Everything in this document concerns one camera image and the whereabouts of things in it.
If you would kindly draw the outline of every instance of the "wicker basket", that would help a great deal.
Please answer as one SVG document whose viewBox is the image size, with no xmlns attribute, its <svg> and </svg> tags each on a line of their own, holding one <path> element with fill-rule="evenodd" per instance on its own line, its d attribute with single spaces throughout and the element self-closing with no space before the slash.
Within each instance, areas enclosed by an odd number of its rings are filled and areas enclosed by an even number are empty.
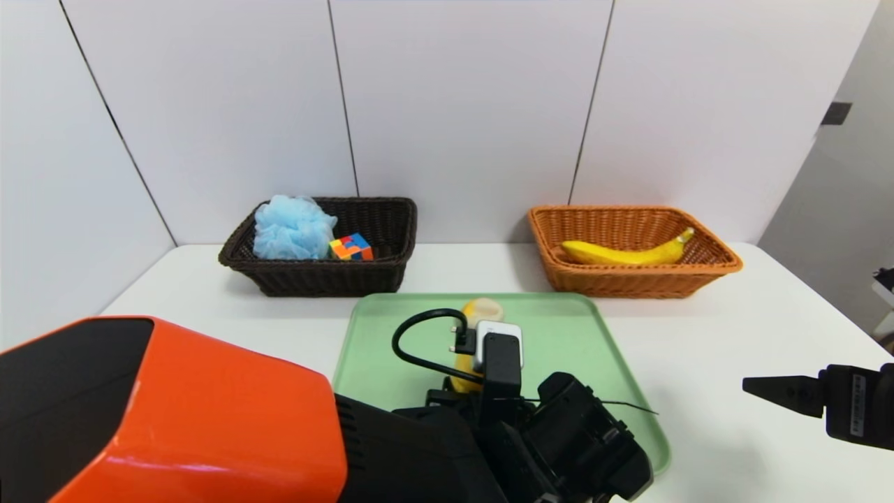
<svg viewBox="0 0 894 503">
<path fill-rule="evenodd" d="M 372 246 L 375 259 L 259 259 L 252 252 L 257 208 L 232 233 L 218 259 L 250 277 L 271 297 L 362 297 L 396 292 L 416 244 L 416 204 L 406 198 L 314 200 L 327 214 L 338 217 L 335 237 L 361 233 Z"/>
<path fill-rule="evenodd" d="M 742 261 L 692 216 L 663 206 L 541 206 L 528 212 L 546 277 L 560 292 L 591 297 L 681 298 L 731 272 Z M 677 264 L 602 266 L 572 263 L 563 241 L 618 250 L 648 250 L 696 230 Z"/>
</svg>

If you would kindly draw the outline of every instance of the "banana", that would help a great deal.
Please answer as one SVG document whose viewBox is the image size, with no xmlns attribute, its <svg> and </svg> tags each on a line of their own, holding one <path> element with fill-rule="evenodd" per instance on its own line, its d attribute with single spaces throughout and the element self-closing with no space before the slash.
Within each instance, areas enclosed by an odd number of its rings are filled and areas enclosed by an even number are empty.
<svg viewBox="0 0 894 503">
<path fill-rule="evenodd" d="M 683 250 L 687 241 L 696 231 L 688 227 L 683 234 L 665 244 L 645 251 L 622 251 L 606 248 L 598 244 L 583 241 L 566 241 L 561 248 L 574 260 L 582 264 L 600 264 L 610 266 L 653 266 L 658 264 L 676 264 L 683 258 Z"/>
<path fill-rule="evenodd" d="M 471 328 L 477 326 L 478 322 L 481 320 L 503 321 L 502 306 L 498 302 L 486 297 L 481 297 L 469 301 L 465 306 L 463 306 L 462 313 L 466 315 L 466 320 L 468 321 L 468 325 Z M 457 354 L 456 363 L 454 363 L 453 366 L 456 369 L 464 371 L 466 373 L 475 374 L 478 376 L 481 375 L 472 368 L 471 354 Z M 470 380 L 455 378 L 451 376 L 450 381 L 453 385 L 453 390 L 457 393 L 481 391 L 481 385 L 476 384 Z"/>
</svg>

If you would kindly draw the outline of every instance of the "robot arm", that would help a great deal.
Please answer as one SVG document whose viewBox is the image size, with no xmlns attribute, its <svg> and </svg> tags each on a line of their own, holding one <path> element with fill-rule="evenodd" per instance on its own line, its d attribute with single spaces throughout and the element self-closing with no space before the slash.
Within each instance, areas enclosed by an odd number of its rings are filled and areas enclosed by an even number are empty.
<svg viewBox="0 0 894 503">
<path fill-rule="evenodd" d="M 829 365 L 807 376 L 742 379 L 747 393 L 822 418 L 834 439 L 894 450 L 894 363 L 879 371 Z"/>
<path fill-rule="evenodd" d="M 435 314 L 460 321 L 481 376 L 400 350 Z M 387 412 L 162 320 L 83 320 L 0 354 L 0 502 L 581 503 L 647 488 L 648 457 L 590 388 L 557 372 L 538 405 L 520 396 L 520 330 L 497 330 L 479 337 L 453 310 L 401 325 L 402 360 L 482 389 L 445 379 L 425 406 Z"/>
</svg>

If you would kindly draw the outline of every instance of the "white table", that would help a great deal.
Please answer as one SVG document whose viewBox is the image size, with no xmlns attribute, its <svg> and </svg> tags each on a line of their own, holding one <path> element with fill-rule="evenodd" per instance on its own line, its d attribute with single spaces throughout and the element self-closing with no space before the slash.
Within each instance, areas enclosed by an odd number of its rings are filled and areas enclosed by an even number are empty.
<svg viewBox="0 0 894 503">
<path fill-rule="evenodd" d="M 595 299 L 671 444 L 643 503 L 881 502 L 894 452 L 830 439 L 822 420 L 741 391 L 746 376 L 877 370 L 891 356 L 763 251 L 689 299 Z M 147 314 L 333 376 L 357 299 L 270 299 L 217 263 L 165 255 L 104 314 Z M 402 292 L 551 291 L 530 244 L 419 244 Z"/>
</svg>

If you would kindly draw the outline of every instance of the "black cable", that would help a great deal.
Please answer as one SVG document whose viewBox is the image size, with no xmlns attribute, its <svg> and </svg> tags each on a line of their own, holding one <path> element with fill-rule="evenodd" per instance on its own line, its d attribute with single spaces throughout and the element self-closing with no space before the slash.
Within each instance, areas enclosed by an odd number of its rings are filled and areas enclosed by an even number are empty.
<svg viewBox="0 0 894 503">
<path fill-rule="evenodd" d="M 524 398 L 523 396 L 518 396 L 518 397 L 514 397 L 514 398 L 495 398 L 494 400 L 522 400 L 522 401 L 525 401 L 525 402 L 541 402 L 541 401 L 542 401 L 540 398 Z M 639 406 L 639 405 L 633 405 L 633 404 L 631 404 L 630 402 L 617 402 L 617 401 L 614 401 L 614 400 L 602 400 L 602 399 L 600 399 L 599 401 L 602 402 L 602 403 L 604 403 L 604 404 L 610 404 L 610 405 L 626 405 L 626 406 L 628 406 L 628 407 L 633 407 L 633 408 L 635 408 L 635 409 L 639 409 L 639 410 L 641 410 L 641 411 L 643 411 L 643 412 L 653 413 L 653 414 L 655 414 L 655 415 L 659 415 L 656 411 L 647 409 L 647 408 L 645 408 L 645 407 L 641 407 L 641 406 Z"/>
<path fill-rule="evenodd" d="M 422 358 L 413 356 L 412 354 L 406 353 L 401 349 L 401 337 L 403 337 L 404 332 L 409 330 L 410 327 L 416 325 L 417 323 L 433 320 L 435 318 L 455 318 L 459 320 L 460 327 L 457 328 L 457 330 L 460 330 L 461 334 L 464 334 L 466 332 L 466 329 L 468 328 L 468 320 L 466 320 L 466 315 L 463 314 L 462 311 L 457 311 L 455 309 L 432 309 L 430 311 L 423 311 L 419 314 L 414 314 L 413 316 L 407 318 L 406 321 L 401 323 L 401 325 L 397 327 L 397 330 L 394 330 L 394 335 L 392 336 L 392 350 L 394 351 L 394 354 L 397 354 L 397 357 L 402 359 L 404 362 L 412 363 L 420 367 L 425 367 L 432 371 L 438 371 L 455 378 L 469 380 L 476 384 L 484 384 L 485 380 L 481 379 L 480 376 L 469 374 L 464 371 L 458 371 L 452 367 L 447 367 L 435 362 L 429 362 L 428 360 L 423 360 Z"/>
<path fill-rule="evenodd" d="M 604 404 L 626 405 L 626 406 L 628 406 L 628 407 L 633 407 L 633 408 L 635 408 L 635 409 L 639 409 L 639 410 L 641 410 L 641 411 L 643 411 L 643 412 L 648 412 L 648 413 L 653 413 L 653 414 L 655 414 L 655 415 L 658 415 L 658 413 L 657 413 L 656 411 L 649 410 L 649 409 L 647 409 L 647 408 L 645 408 L 645 407 L 641 407 L 641 406 L 639 406 L 639 405 L 633 405 L 633 404 L 631 404 L 630 402 L 612 402 L 611 400 L 601 400 L 601 401 L 602 401 L 602 403 L 604 403 Z"/>
</svg>

